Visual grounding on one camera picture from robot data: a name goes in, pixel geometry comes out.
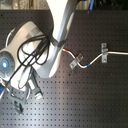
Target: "black cable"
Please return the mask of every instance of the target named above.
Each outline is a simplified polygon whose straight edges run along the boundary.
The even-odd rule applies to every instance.
[[[25,44],[28,44],[28,43],[31,43],[32,41],[37,41],[37,40],[42,40],[42,41],[38,44],[38,46],[36,47],[36,49],[35,49],[31,54],[28,54],[28,53],[26,53],[26,52],[23,50],[23,47],[24,47]],[[43,45],[45,45],[45,43],[47,43],[47,40],[49,40],[49,39],[48,39],[47,37],[44,37],[44,36],[43,36],[42,38],[33,37],[33,38],[28,39],[27,41],[25,41],[25,42],[18,48],[17,58],[18,58],[19,62],[22,63],[22,61],[21,61],[20,58],[19,58],[20,49],[23,50],[23,53],[24,53],[24,54],[26,54],[26,55],[31,55],[31,56],[34,56],[34,58],[36,58],[38,55],[40,55],[40,53],[38,53],[38,51],[40,51],[40,50],[42,49]],[[33,63],[29,64],[28,66],[32,66],[34,63],[36,63],[36,59],[35,59],[35,61],[34,61]]]
[[[36,49],[35,49],[31,54],[28,54],[28,53],[26,53],[26,52],[23,50],[23,47],[24,47],[25,44],[31,43],[31,42],[33,42],[33,41],[38,41],[38,40],[41,40],[41,42],[38,44],[38,46],[36,47]],[[12,74],[12,76],[10,77],[9,81],[6,83],[6,88],[7,88],[8,84],[10,83],[11,79],[14,77],[14,75],[18,72],[18,70],[19,70],[22,66],[25,66],[25,69],[24,69],[24,71],[23,71],[21,77],[23,76],[25,70],[26,70],[29,66],[32,68],[32,65],[33,65],[33,64],[35,64],[35,63],[39,64],[39,63],[37,62],[38,59],[41,57],[41,55],[42,55],[42,54],[46,51],[46,49],[47,49],[47,56],[46,56],[46,59],[45,59],[45,61],[42,63],[42,64],[44,64],[44,63],[47,61],[47,59],[48,59],[49,45],[50,45],[50,40],[48,39],[48,37],[46,37],[46,36],[44,36],[44,35],[39,35],[39,36],[36,36],[36,37],[32,37],[32,38],[26,40],[25,42],[23,42],[23,43],[21,44],[21,46],[18,48],[18,51],[17,51],[17,58],[18,58],[18,60],[19,60],[19,62],[20,62],[20,66],[16,69],[16,71],[15,71],[15,72]],[[23,62],[22,62],[22,61],[20,60],[20,58],[19,58],[20,49],[21,49],[21,51],[22,51],[24,54],[28,55],[28,56],[25,58],[25,60],[24,60]],[[26,62],[30,57],[32,57],[31,60],[27,63],[27,65],[25,65],[25,62]]]

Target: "wire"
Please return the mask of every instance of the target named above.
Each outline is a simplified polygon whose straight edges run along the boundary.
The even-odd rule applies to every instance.
[[[33,42],[33,41],[37,41],[37,40],[41,40],[41,42],[38,44],[37,48],[36,48],[34,51],[32,51],[31,54],[28,54],[28,53],[26,53],[25,51],[23,51],[24,45],[26,45],[26,44],[28,44],[28,43],[31,43],[31,42]],[[20,62],[20,65],[19,65],[19,67],[16,69],[16,71],[12,74],[12,76],[11,76],[10,79],[9,79],[9,81],[7,81],[7,83],[6,83],[6,85],[5,85],[5,88],[7,89],[7,86],[8,86],[8,84],[10,83],[11,79],[14,77],[14,75],[18,72],[18,70],[19,70],[22,66],[25,66],[25,69],[24,69],[24,71],[22,72],[21,76],[23,76],[25,70],[26,70],[28,67],[31,67],[34,63],[36,63],[36,62],[38,61],[38,59],[41,57],[41,55],[44,53],[44,51],[45,51],[47,48],[48,48],[48,51],[47,51],[47,56],[48,56],[49,45],[50,45],[50,41],[49,41],[48,37],[46,37],[46,36],[44,36],[44,35],[35,36],[35,37],[32,37],[32,38],[26,40],[25,42],[23,42],[23,43],[21,44],[21,46],[18,48],[18,52],[17,52],[17,58],[18,58],[18,60],[19,60],[19,62]],[[23,62],[20,60],[20,57],[19,57],[19,56],[20,56],[20,55],[19,55],[20,49],[21,49],[21,51],[22,51],[24,54],[28,55],[28,56],[24,59]]]
[[[7,39],[6,39],[5,47],[7,47],[7,46],[8,46],[9,38],[10,38],[10,36],[12,35],[12,33],[13,33],[13,32],[14,32],[14,29],[13,29],[13,30],[11,30],[11,32],[8,34]]]
[[[115,55],[128,55],[126,52],[107,52],[108,54],[115,54]]]
[[[70,52],[69,50],[66,50],[66,49],[63,49],[63,51],[69,53],[69,54],[73,57],[73,59],[76,60],[76,57],[73,55],[72,52]],[[115,54],[115,55],[128,55],[128,53],[126,53],[126,52],[111,52],[111,51],[109,51],[109,52],[106,52],[106,53],[108,53],[108,54]],[[103,53],[101,53],[100,55],[98,55],[98,56],[97,56],[93,61],[91,61],[88,65],[83,66],[83,65],[81,65],[79,62],[77,62],[77,64],[78,64],[78,66],[79,66],[80,68],[87,68],[87,67],[89,67],[90,65],[92,65],[96,60],[98,60],[102,55],[103,55]]]

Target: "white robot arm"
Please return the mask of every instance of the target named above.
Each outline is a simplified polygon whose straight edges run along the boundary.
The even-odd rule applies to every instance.
[[[29,83],[34,90],[37,86],[29,80],[31,69],[41,78],[55,74],[79,1],[47,0],[54,22],[53,32],[48,37],[32,21],[13,30],[10,44],[0,51],[0,77],[7,81],[6,87],[10,83],[26,91],[25,84]]]

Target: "white plastic part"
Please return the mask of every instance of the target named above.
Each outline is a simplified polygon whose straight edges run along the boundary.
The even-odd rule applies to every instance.
[[[61,23],[68,0],[47,0],[47,2],[54,21],[53,37],[58,40],[58,35],[61,29]]]

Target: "perforated metal panel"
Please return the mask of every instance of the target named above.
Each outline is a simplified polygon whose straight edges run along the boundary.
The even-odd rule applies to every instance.
[[[24,21],[32,20],[45,33],[52,28],[49,11],[0,11],[0,48],[7,34]],[[76,11],[65,48],[81,52],[82,64],[101,53],[101,43],[109,51],[128,52],[126,11]],[[87,69],[69,68],[72,58],[63,53],[59,69],[51,79],[35,73],[44,99],[31,94],[19,116],[5,93],[0,104],[1,128],[128,128],[128,56],[109,55]]]

